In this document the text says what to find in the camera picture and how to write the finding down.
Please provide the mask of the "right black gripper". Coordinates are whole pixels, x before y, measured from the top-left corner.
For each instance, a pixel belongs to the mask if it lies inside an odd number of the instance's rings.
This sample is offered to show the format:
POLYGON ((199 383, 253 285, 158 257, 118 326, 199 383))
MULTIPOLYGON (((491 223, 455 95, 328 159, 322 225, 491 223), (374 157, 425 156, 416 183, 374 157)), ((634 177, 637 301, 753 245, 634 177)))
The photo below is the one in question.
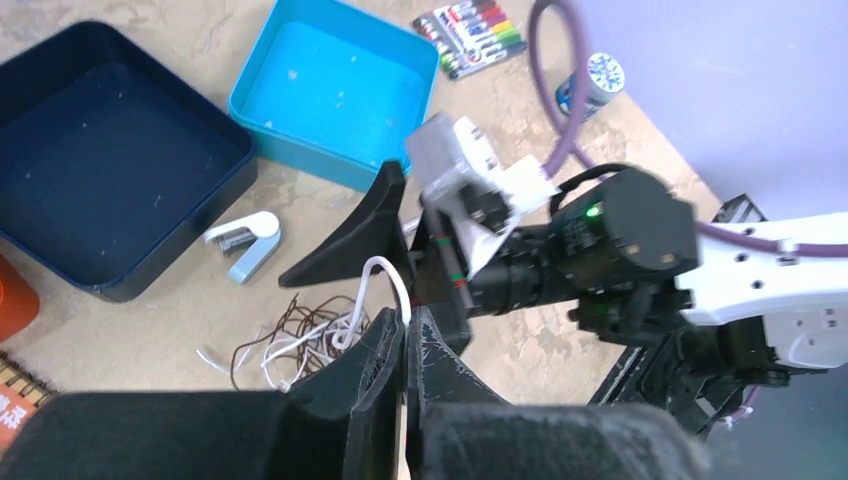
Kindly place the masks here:
POLYGON ((400 163, 385 162, 352 213, 317 248, 278 278, 281 288, 353 279, 365 262, 386 258, 417 304, 432 313, 444 342, 462 354, 473 338, 469 320, 577 298, 577 288, 546 251, 547 227, 519 227, 474 276, 448 217, 422 211, 410 257, 398 218, 406 187, 400 163))

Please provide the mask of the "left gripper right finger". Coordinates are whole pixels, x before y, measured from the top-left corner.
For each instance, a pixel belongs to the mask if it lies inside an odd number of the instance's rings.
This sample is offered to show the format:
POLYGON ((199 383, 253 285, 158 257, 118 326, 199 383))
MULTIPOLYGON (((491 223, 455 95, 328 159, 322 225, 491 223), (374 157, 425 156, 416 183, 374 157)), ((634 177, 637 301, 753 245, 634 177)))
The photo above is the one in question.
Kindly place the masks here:
POLYGON ((407 330, 406 462, 413 479, 525 479, 524 406, 491 390, 447 345, 427 307, 407 330))

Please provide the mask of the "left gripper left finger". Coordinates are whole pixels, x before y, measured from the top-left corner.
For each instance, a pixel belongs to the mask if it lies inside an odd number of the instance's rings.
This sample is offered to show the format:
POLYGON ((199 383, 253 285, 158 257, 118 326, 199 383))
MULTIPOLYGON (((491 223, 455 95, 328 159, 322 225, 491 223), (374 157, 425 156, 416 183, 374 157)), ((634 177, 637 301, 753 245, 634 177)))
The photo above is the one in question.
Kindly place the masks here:
POLYGON ((395 479, 405 327, 382 309, 341 357, 285 395, 271 479, 395 479))

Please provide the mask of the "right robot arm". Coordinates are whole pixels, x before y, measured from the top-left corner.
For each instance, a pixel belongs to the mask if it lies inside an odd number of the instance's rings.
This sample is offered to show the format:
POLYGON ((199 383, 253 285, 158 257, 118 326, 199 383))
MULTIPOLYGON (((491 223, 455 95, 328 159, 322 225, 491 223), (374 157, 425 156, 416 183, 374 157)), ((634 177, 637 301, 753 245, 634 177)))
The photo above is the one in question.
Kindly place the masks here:
POLYGON ((700 223, 653 174, 606 163, 553 185, 533 159, 520 193, 465 181, 422 199, 407 242, 406 181, 384 164, 353 213, 280 276, 283 288, 394 268, 456 352, 473 317, 572 302, 571 321, 624 347, 592 396, 671 413, 692 433, 749 413, 761 387, 847 362, 847 217, 700 223))

